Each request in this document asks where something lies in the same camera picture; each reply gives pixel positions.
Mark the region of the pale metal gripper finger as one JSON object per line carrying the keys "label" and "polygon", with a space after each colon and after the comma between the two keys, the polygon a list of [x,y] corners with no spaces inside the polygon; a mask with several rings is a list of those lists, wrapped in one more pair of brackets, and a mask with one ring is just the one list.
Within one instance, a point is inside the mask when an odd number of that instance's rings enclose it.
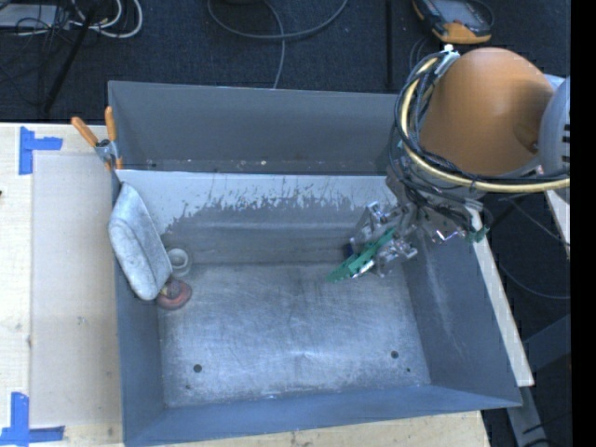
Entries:
{"label": "pale metal gripper finger", "polygon": [[384,277],[396,266],[411,260],[417,253],[417,248],[409,240],[392,237],[375,254],[375,274]]}
{"label": "pale metal gripper finger", "polygon": [[368,204],[350,238],[352,251],[363,252],[365,246],[378,242],[389,228],[390,221],[380,204],[378,202]]}

